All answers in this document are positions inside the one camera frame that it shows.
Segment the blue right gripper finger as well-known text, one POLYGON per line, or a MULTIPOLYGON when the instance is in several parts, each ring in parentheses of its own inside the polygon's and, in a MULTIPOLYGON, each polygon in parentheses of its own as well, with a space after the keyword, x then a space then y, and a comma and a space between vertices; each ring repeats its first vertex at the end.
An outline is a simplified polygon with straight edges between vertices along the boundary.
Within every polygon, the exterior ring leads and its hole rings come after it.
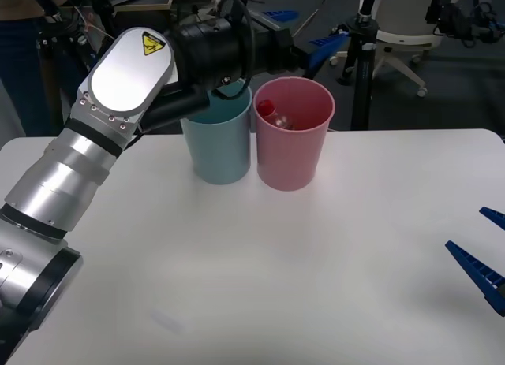
POLYGON ((483 293, 485 300, 500 316, 504 316, 504 276, 449 240, 445 247, 473 283, 483 293))
POLYGON ((482 207, 479 212, 485 216, 488 220, 499 226, 501 229, 505 229, 505 214, 498 212, 496 210, 490 209, 488 207, 482 207))

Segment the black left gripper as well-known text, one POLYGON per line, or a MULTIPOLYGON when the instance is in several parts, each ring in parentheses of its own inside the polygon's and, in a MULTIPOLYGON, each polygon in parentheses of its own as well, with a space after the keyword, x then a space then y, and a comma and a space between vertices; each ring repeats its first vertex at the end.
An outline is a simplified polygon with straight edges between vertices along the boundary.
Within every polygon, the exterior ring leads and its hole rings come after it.
POLYGON ((273 75, 299 69, 316 69, 338 52, 349 39, 349 32, 340 31, 296 44, 290 29, 274 20, 281 23, 296 20, 299 17, 298 11, 263 11, 263 14, 265 16, 252 15, 256 38, 256 60, 252 71, 254 76, 261 73, 273 75))

